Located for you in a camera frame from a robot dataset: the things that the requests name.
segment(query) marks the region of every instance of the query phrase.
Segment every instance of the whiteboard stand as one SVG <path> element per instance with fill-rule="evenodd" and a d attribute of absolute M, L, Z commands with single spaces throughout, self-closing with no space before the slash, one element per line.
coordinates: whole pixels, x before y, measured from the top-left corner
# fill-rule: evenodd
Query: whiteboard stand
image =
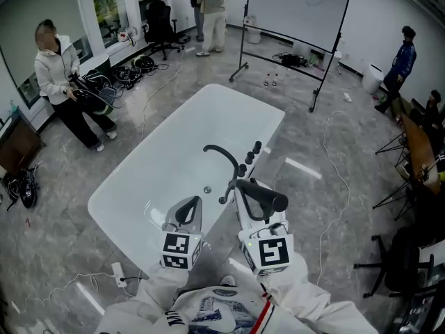
<path fill-rule="evenodd" d="M 250 1 L 250 0 L 248 0 L 247 3 L 246 3 L 246 5 L 244 6 L 244 17 L 248 16 L 248 14 L 249 14 L 249 1 Z M 230 77 L 229 80 L 230 80 L 231 82 L 233 82 L 233 81 L 234 81 L 234 77 L 235 77 L 241 70 L 243 70 L 243 69 L 248 69 L 248 68 L 249 68 L 249 63 L 248 63 L 248 62 L 244 62 L 244 63 L 243 63 L 243 55 L 251 56 L 251 57 L 255 57 L 255 58 L 258 58 L 258 59 L 262 59 L 263 61 L 268 61 L 268 62 L 277 64 L 277 65 L 283 65 L 283 64 L 280 63 L 279 61 L 275 61 L 275 60 L 272 59 L 272 58 L 267 58 L 267 57 L 264 57 L 264 56 L 260 56 L 260 55 L 258 55 L 258 54 L 253 54 L 253 53 L 244 51 L 244 38 L 245 38 L 245 30 L 246 30 L 247 27 L 249 27 L 249 28 L 251 28 L 251 29 L 259 29 L 259 30 L 264 31 L 264 32 L 266 32 L 266 33 L 273 33 L 273 34 L 275 34 L 275 35 L 281 35 L 281 36 L 283 36 L 283 37 L 285 37 L 285 38 L 288 38 L 288 39 L 290 39 L 290 40 L 296 40 L 296 41 L 299 41 L 299 42 L 303 42 L 303 43 L 305 43 L 305 44 L 307 44 L 307 45 L 310 45 L 310 46 L 313 46 L 313 47 L 322 49 L 323 51 L 329 52 L 329 53 L 331 54 L 330 62 L 329 62 L 329 65 L 328 65 L 328 67 L 327 67 L 327 70 L 325 71 L 325 74 L 324 74 L 323 78 L 320 78 L 320 77 L 317 77 L 317 76 L 315 76 L 315 75 L 313 75 L 313 74 L 310 74 L 310 73 L 308 73 L 308 72 L 306 72 L 305 70 L 302 70 L 302 69 L 300 69 L 300 68 L 289 67 L 289 66 L 285 65 L 285 67 L 288 68 L 288 69 L 290 69 L 290 70 L 295 70 L 295 71 L 298 72 L 298 73 L 302 73 L 302 74 L 304 74 L 304 75 L 307 75 L 308 77 L 311 77 L 311 78 L 316 79 L 316 80 L 318 80 L 319 82 L 321 82 L 320 86 L 319 86 L 316 90 L 313 91 L 313 94 L 314 94 L 313 104 L 312 104 L 312 106 L 309 108 L 309 111 L 310 111 L 311 113 L 313 113 L 314 110 L 315 110 L 316 103 L 317 103 L 318 95 L 320 94 L 321 88 L 323 87 L 323 84 L 325 83 L 326 76 L 327 76 L 327 74 L 328 74 L 328 72 L 329 72 L 329 69 L 330 69 L 330 67 L 331 67 L 332 61 L 333 61 L 333 59 L 334 59 L 335 52 L 336 52 L 336 50 L 337 50 L 337 47 L 339 46 L 339 42 L 340 42 L 340 38 L 341 38 L 341 28 L 342 28 L 343 23 L 344 23 L 344 20 L 345 20 L 346 12 L 347 12 L 347 10 L 348 10 L 348 5 L 349 5 L 349 0 L 346 0 L 346 7 L 344 8 L 344 11 L 343 11 L 343 17 L 341 18 L 341 23 L 339 24 L 339 29 L 338 29 L 338 33 L 337 33 L 337 38 L 336 38 L 336 40 L 335 40 L 335 43 L 334 43 L 334 46 L 333 46 L 332 50 L 328 50 L 328 49 L 323 48 L 323 47 L 321 47 L 321 46 L 318 46 L 318 45 L 309 43 L 309 42 L 307 42 L 307 41 L 304 41 L 304 40 L 301 40 L 301 39 L 298 39 L 298 38 L 295 38 L 295 37 L 291 37 L 291 36 L 289 36 L 289 35 L 285 35 L 285 34 L 283 34 L 283 33 L 277 32 L 277 31 L 271 31 L 271 30 L 268 30 L 268 29 L 264 29 L 264 28 L 261 28 L 260 26 L 250 26 L 250 25 L 246 25 L 246 24 L 244 23 L 244 20 L 243 20 L 243 32 L 242 32 L 243 35 L 242 35 L 242 38 L 241 38 L 241 53 L 240 53 L 240 56 L 239 56 L 239 68 L 238 68 L 237 71 L 235 71 L 235 73 L 233 73 L 233 74 L 231 75 L 231 77 Z"/>

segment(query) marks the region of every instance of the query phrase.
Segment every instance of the white sleeve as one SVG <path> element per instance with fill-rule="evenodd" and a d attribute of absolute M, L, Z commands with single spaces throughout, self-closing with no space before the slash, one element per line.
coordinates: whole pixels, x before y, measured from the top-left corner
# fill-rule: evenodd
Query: white sleeve
<path fill-rule="evenodd" d="M 74 48 L 74 45 L 70 46 L 70 54 L 71 54 L 71 73 L 72 74 L 78 74 L 81 67 L 81 61 L 79 60 L 79 57 L 77 56 L 77 51 Z"/>
<path fill-rule="evenodd" d="M 42 62 L 35 61 L 34 68 L 40 90 L 46 95 L 62 94 L 67 90 L 66 86 L 58 86 L 52 83 L 49 71 Z"/>
<path fill-rule="evenodd" d="M 96 330 L 100 333 L 148 333 L 149 328 L 173 305 L 176 292 L 188 281 L 188 272 L 154 265 L 142 280 L 135 297 L 111 305 Z"/>
<path fill-rule="evenodd" d="M 286 271 L 259 278 L 259 282 L 279 307 L 310 321 L 322 333 L 378 334 L 353 302 L 331 304 L 330 293 L 310 283 L 307 274 L 305 260 L 295 253 Z"/>

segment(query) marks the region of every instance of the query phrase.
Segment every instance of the power strip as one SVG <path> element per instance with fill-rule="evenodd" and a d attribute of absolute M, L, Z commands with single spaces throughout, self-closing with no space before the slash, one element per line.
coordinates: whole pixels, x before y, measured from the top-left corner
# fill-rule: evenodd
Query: power strip
<path fill-rule="evenodd" d="M 125 288 L 127 286 L 127 282 L 120 280 L 121 278 L 124 278 L 124 271 L 122 270 L 120 262 L 115 262 L 114 264 L 111 265 L 111 268 L 113 269 L 114 277 L 118 287 Z"/>

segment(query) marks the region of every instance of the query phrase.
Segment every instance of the white jacket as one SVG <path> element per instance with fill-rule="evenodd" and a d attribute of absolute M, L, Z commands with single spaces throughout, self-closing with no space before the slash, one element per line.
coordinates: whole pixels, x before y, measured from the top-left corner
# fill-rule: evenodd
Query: white jacket
<path fill-rule="evenodd" d="M 53 105 L 61 104 L 68 99 L 64 92 L 73 87 L 68 78 L 71 74 L 79 73 L 81 64 L 70 38 L 60 35 L 56 35 L 56 38 L 60 42 L 62 55 L 59 56 L 49 50 L 39 50 L 34 63 L 41 95 L 47 95 Z"/>
<path fill-rule="evenodd" d="M 354 303 L 331 304 L 329 293 L 308 282 L 299 254 L 286 271 L 259 279 L 267 294 L 208 287 L 174 302 L 187 280 L 187 271 L 152 267 L 136 297 L 108 307 L 95 333 L 378 334 Z"/>

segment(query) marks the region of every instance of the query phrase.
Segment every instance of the plastic bottle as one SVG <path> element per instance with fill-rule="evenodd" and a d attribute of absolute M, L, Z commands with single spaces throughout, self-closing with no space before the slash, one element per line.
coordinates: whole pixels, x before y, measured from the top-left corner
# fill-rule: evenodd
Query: plastic bottle
<path fill-rule="evenodd" d="M 272 86 L 277 86 L 278 73 L 275 73 L 275 78 L 273 79 Z"/>
<path fill-rule="evenodd" d="M 267 74 L 266 79 L 264 79 L 264 86 L 269 86 L 270 73 Z"/>

